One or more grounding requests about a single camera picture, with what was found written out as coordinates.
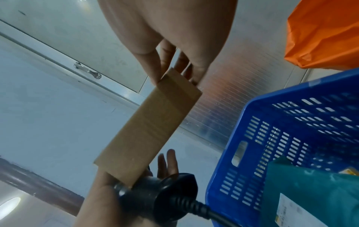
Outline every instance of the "silver door handle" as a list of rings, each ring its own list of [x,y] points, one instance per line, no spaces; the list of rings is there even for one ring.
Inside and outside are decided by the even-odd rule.
[[[84,71],[86,73],[91,74],[95,79],[101,79],[101,77],[102,77],[101,73],[89,70],[88,68],[83,66],[80,62],[75,62],[74,67],[79,69],[79,70],[82,70],[82,71]]]

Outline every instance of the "black cable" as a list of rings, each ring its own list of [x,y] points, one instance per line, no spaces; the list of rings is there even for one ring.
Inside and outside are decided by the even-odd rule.
[[[225,227],[240,227],[240,225],[234,223],[229,218],[215,211],[212,211],[209,206],[194,199],[174,196],[171,197],[170,202],[171,205],[174,206],[176,209],[185,213],[194,214],[205,219],[212,219],[213,221]]]

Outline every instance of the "white shipping label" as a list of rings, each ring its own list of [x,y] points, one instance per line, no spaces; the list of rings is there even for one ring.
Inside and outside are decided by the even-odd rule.
[[[280,227],[328,227],[282,193],[275,222]]]

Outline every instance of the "basket handle hole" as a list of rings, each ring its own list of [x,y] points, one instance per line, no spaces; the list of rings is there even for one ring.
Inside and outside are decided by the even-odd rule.
[[[239,166],[239,163],[240,163],[244,153],[247,150],[247,146],[248,146],[247,141],[242,140],[239,143],[236,153],[233,155],[233,158],[232,158],[232,165],[234,165],[235,167]]]

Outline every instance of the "hand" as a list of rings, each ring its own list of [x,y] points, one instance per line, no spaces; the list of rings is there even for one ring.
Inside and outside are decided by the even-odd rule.
[[[237,0],[98,0],[108,23],[154,84],[174,68],[197,85],[221,51]],[[160,44],[160,54],[156,47]]]
[[[160,179],[178,173],[174,150],[168,150],[167,163],[163,154],[158,156]],[[82,204],[73,227],[152,227],[153,222],[141,217],[129,217],[121,211],[119,199],[114,190],[118,182],[110,174],[98,169],[90,192]]]

